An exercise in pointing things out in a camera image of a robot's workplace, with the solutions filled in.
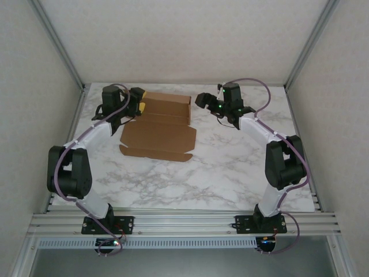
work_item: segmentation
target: flattened cardboard box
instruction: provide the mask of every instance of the flattened cardboard box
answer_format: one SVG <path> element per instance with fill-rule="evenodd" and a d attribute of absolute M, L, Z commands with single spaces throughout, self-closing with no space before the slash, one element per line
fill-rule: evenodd
<path fill-rule="evenodd" d="M 195 148 L 191 96 L 147 92 L 145 110 L 125 125 L 119 149 L 126 156 L 186 162 Z"/>

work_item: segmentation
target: black mounting bracket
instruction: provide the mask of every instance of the black mounting bracket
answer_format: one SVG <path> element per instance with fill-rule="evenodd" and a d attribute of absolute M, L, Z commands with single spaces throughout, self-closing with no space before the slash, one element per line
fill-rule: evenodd
<path fill-rule="evenodd" d="M 110 231 L 115 235 L 122 235 L 122 231 L 126 235 L 132 235 L 134 226 L 134 216 L 115 216 Z M 92 219 L 85 217 L 83 220 L 83 235 L 105 235 L 106 232 Z"/>
<path fill-rule="evenodd" d="M 285 234 L 287 233 L 286 223 L 284 216 L 280 215 L 274 218 L 273 224 L 263 226 L 259 228 L 254 221 L 253 215 L 236 215 L 235 223 L 232 224 L 232 228 L 235 228 L 237 234 Z"/>

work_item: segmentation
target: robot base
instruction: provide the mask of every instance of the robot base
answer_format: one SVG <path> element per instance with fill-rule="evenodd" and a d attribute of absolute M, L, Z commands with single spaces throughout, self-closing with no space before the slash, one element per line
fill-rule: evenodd
<path fill-rule="evenodd" d="M 232 227 L 237 230 L 237 234 L 285 234 L 287 233 L 284 216 L 280 213 L 266 218 L 260 212 L 258 205 L 255 206 L 253 215 L 237 215 L 236 223 Z"/>
<path fill-rule="evenodd" d="M 99 222 L 115 235 L 132 235 L 134 216 L 114 216 L 113 208 L 109 209 L 105 218 Z M 86 216 L 83 220 L 81 234 L 83 235 L 105 235 L 106 232 L 92 219 Z"/>

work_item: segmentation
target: white marble table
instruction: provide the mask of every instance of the white marble table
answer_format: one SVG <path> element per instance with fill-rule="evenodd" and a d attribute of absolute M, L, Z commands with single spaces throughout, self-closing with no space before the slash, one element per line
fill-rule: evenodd
<path fill-rule="evenodd" d="M 86 97 L 76 135 L 91 124 L 101 103 L 102 88 L 93 83 Z M 213 210 L 253 210 L 266 188 L 265 150 L 249 136 L 221 126 L 209 110 L 197 107 L 196 95 L 216 94 L 216 85 L 129 84 L 147 91 L 191 95 L 191 127 L 197 129 L 195 149 L 188 162 L 169 162 L 124 156 L 119 151 L 121 126 L 89 157 L 95 191 L 113 207 Z M 272 102 L 259 116 L 272 128 L 295 134 L 282 87 L 271 87 Z M 254 109 L 267 100 L 263 87 L 241 87 L 245 106 Z M 58 196 L 53 205 L 65 205 Z M 312 212 L 310 188 L 294 190 L 283 210 Z"/>

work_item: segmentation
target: white wall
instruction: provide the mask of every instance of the white wall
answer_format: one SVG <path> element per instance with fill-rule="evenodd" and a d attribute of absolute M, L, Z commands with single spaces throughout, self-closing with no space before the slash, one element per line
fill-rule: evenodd
<path fill-rule="evenodd" d="M 369 1 L 340 1 L 289 91 L 320 196 L 369 276 Z"/>
<path fill-rule="evenodd" d="M 283 84 L 327 0 L 41 0 L 85 83 Z"/>
<path fill-rule="evenodd" d="M 25 0 L 0 0 L 0 275 L 47 196 L 48 149 L 64 143 L 78 90 Z"/>

